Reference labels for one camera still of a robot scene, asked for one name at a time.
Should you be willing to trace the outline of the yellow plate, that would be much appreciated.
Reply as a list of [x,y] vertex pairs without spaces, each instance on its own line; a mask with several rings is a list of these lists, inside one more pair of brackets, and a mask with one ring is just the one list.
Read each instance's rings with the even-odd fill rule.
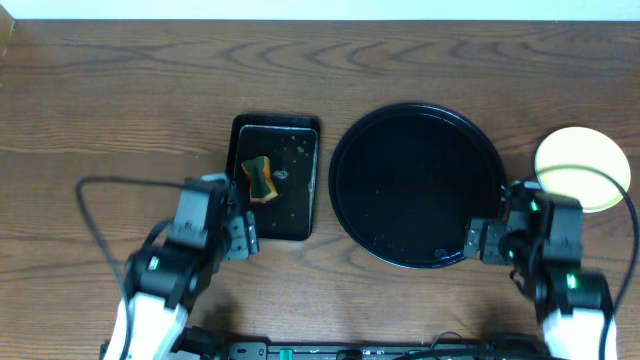
[[578,199],[585,213],[613,207],[631,183],[621,147],[586,127],[565,127],[548,135],[536,150],[534,169],[543,189]]

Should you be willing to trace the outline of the orange sponge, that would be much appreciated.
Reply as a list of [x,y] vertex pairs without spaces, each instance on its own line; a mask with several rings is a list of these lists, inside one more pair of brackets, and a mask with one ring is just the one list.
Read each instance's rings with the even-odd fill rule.
[[271,162],[267,156],[245,160],[241,167],[249,182],[249,201],[252,204],[266,203],[279,195],[271,178]]

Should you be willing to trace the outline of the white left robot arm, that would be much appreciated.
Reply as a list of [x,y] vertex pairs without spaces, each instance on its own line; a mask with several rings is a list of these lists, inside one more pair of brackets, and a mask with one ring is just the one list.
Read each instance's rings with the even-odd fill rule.
[[152,230],[168,237],[156,246],[151,238],[128,260],[125,298],[118,306],[107,360],[198,358],[181,348],[196,299],[223,262],[246,260],[259,252],[254,214],[239,212],[223,220],[221,232],[197,228],[175,218]]

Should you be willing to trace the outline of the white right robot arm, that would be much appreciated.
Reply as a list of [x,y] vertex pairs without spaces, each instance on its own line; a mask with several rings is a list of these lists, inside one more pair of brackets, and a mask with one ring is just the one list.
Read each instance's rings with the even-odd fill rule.
[[596,359],[599,347],[615,359],[602,331],[613,309],[603,274],[585,270],[583,209],[579,200],[546,192],[535,182],[504,190],[499,218],[472,218],[463,254],[488,265],[510,266],[511,280],[531,300],[549,352],[556,358]]

